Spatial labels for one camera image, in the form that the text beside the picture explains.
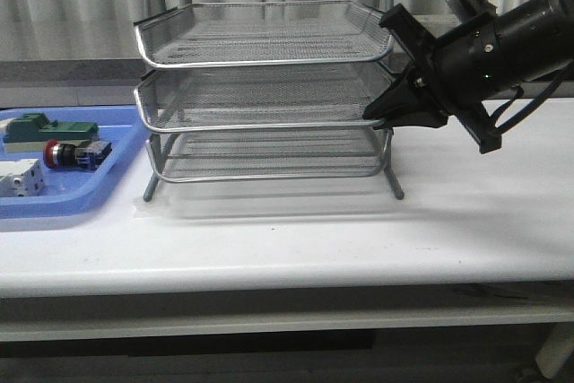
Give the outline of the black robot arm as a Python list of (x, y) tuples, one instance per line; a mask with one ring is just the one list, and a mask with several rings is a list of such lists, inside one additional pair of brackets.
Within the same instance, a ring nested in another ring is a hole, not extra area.
[[(573, 71), (573, 0), (529, 0), (498, 15), (487, 0), (447, 0), (461, 21), (434, 37), (402, 4), (383, 14), (410, 57), (405, 70), (363, 112), (384, 127), (439, 128), (454, 116), (481, 153), (500, 149), (502, 135), (544, 103)], [(548, 73), (554, 81), (503, 124), (508, 108), (492, 113), (483, 102), (504, 91), (523, 95), (522, 83)]]

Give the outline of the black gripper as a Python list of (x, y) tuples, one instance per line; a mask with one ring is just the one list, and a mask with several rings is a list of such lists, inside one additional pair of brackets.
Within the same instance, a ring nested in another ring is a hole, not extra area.
[(363, 111), (383, 127), (440, 128), (454, 116), (485, 154), (501, 148), (483, 101), (494, 94), (487, 78), (483, 36), (494, 17), (486, 13), (434, 37), (402, 4), (386, 12), (379, 26), (390, 31), (410, 57), (405, 70)]

